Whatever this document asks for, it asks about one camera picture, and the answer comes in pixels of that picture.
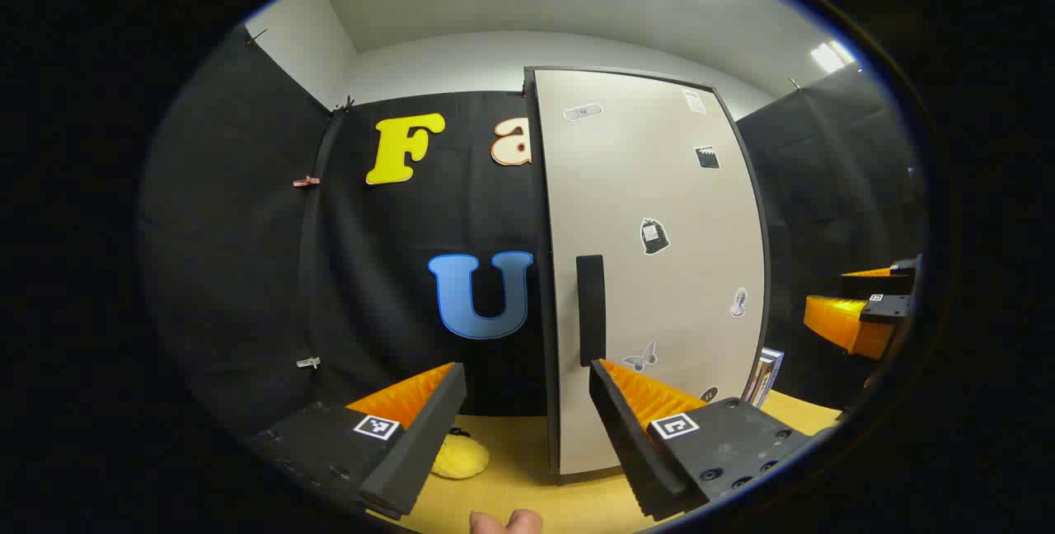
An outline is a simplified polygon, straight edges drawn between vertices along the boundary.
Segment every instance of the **yellow letter f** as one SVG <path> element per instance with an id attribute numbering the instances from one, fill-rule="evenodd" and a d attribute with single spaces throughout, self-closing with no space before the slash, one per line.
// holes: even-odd
<path id="1" fill-rule="evenodd" d="M 407 136 L 407 132 L 416 126 L 418 130 L 414 132 L 414 136 Z M 410 179 L 414 170 L 403 165 L 403 154 L 409 153 L 411 159 L 420 161 L 428 149 L 428 133 L 423 129 L 441 133 L 446 128 L 446 122 L 439 114 L 424 114 L 388 118 L 378 122 L 376 128 L 381 131 L 381 140 L 378 142 L 378 159 L 373 163 L 373 169 L 366 174 L 366 184 L 370 186 Z"/>

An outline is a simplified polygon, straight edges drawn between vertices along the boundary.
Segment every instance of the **white wall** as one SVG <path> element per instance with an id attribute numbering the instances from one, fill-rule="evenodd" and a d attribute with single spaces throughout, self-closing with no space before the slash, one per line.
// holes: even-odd
<path id="1" fill-rule="evenodd" d="M 715 88 L 733 119 L 774 97 L 708 65 L 633 44 L 553 32 L 479 32 L 359 53 L 340 95 L 358 103 L 434 92 L 520 91 L 524 65 L 610 65 Z"/>
<path id="2" fill-rule="evenodd" d="M 251 19 L 256 43 L 323 106 L 344 104 L 346 73 L 356 56 L 330 0 L 275 0 Z"/>

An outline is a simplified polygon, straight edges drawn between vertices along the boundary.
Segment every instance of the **ceiling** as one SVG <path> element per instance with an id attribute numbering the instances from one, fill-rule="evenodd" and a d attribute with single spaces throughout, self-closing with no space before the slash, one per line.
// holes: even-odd
<path id="1" fill-rule="evenodd" d="M 785 0 L 330 0 L 359 52 L 447 34 L 565 32 L 709 65 L 774 97 L 824 76 L 830 35 Z"/>

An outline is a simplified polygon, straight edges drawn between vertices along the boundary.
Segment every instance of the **butterfly sticker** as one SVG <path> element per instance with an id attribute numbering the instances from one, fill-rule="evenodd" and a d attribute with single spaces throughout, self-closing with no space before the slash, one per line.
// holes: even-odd
<path id="1" fill-rule="evenodd" d="M 655 365 L 656 361 L 656 343 L 649 343 L 649 346 L 645 347 L 645 352 L 640 357 L 635 355 L 622 360 L 624 363 L 633 367 L 637 373 L 644 371 L 646 365 Z"/>

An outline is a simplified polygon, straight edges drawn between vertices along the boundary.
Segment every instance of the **white door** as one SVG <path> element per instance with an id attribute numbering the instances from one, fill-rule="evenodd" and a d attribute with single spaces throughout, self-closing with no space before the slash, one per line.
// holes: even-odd
<path id="1" fill-rule="evenodd" d="M 754 365 L 766 261 L 747 163 L 712 92 L 625 73 L 536 70 L 535 82 L 559 472 L 571 474 L 618 464 L 579 364 L 576 256 L 603 256 L 608 360 L 645 358 L 646 375 L 694 396 L 716 387 L 716 399 L 741 396 Z"/>

